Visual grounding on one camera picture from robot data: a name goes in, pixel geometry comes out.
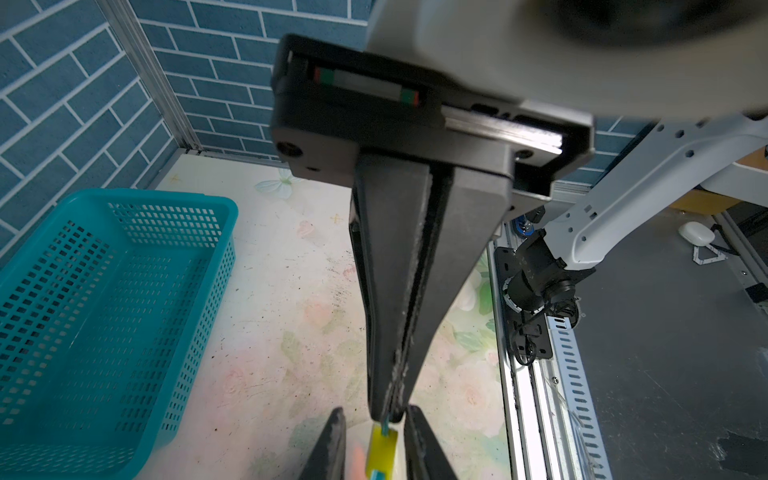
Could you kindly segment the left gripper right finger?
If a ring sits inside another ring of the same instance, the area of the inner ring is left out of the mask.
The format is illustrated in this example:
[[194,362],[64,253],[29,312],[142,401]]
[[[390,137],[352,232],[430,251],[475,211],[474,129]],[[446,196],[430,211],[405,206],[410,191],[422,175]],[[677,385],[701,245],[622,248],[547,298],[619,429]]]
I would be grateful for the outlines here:
[[408,479],[457,479],[425,415],[416,405],[406,408],[404,445]]

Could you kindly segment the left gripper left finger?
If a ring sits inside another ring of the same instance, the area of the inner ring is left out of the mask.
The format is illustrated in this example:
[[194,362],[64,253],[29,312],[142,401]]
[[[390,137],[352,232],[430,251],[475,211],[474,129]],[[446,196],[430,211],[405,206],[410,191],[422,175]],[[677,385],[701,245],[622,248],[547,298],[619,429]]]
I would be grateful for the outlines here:
[[346,417],[343,408],[337,407],[330,413],[299,479],[343,480],[345,477],[346,433]]

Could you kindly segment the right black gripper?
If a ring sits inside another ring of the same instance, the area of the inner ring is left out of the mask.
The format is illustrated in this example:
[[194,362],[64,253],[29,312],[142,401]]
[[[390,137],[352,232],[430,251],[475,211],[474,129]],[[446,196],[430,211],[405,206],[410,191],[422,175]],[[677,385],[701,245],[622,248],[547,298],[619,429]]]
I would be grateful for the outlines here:
[[[368,409],[399,420],[437,328],[512,205],[512,185],[548,196],[594,154],[593,120],[296,34],[279,42],[271,88],[271,136],[292,174],[354,180]],[[430,196],[423,163],[457,168]]]

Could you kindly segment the clear zip top bag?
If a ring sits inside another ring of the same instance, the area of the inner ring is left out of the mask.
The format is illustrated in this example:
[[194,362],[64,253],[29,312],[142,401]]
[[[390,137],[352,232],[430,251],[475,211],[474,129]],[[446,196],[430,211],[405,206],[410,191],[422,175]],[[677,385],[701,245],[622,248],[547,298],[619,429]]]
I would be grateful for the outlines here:
[[396,479],[399,432],[367,421],[347,430],[346,479]]

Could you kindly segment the teal plastic basket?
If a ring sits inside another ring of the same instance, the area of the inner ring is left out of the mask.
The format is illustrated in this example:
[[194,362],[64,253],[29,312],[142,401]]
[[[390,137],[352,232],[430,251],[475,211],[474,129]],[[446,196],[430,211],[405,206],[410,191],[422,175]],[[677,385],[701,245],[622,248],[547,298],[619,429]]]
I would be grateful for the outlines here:
[[176,436],[235,263],[234,201],[89,189],[1,273],[1,475],[131,479]]

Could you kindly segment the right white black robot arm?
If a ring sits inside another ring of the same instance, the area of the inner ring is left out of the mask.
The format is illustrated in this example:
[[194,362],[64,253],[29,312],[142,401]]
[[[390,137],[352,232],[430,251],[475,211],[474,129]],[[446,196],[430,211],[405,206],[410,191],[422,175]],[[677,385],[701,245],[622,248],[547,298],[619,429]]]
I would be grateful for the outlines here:
[[510,294],[574,312],[575,286],[651,216],[767,141],[763,1],[378,1],[364,48],[287,33],[272,137],[351,190],[372,419],[399,421],[438,326],[503,222],[629,143],[574,213],[526,240]]

